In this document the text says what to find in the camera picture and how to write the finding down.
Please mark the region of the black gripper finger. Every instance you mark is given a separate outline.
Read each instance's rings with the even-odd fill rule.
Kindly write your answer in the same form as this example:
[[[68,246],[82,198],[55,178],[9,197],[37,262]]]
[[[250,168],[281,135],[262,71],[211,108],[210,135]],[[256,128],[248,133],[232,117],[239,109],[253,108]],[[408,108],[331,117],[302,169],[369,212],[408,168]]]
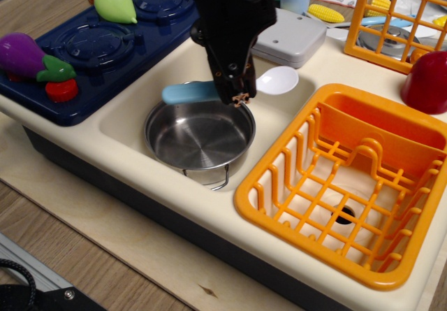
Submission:
[[[219,98],[223,103],[235,103],[237,62],[233,59],[218,59],[211,50],[207,51],[207,60]]]
[[[231,102],[236,108],[249,103],[250,98],[256,96],[256,72],[253,59],[248,59],[244,73],[238,78],[232,78],[231,82],[233,86]]]

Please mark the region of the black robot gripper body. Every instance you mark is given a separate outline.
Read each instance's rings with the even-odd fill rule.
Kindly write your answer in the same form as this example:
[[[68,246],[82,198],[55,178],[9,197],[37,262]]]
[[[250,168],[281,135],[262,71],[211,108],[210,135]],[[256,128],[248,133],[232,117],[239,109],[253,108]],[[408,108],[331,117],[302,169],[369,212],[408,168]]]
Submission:
[[[194,0],[199,13],[191,35],[206,49],[213,74],[242,82],[257,36],[277,21],[274,0]]]

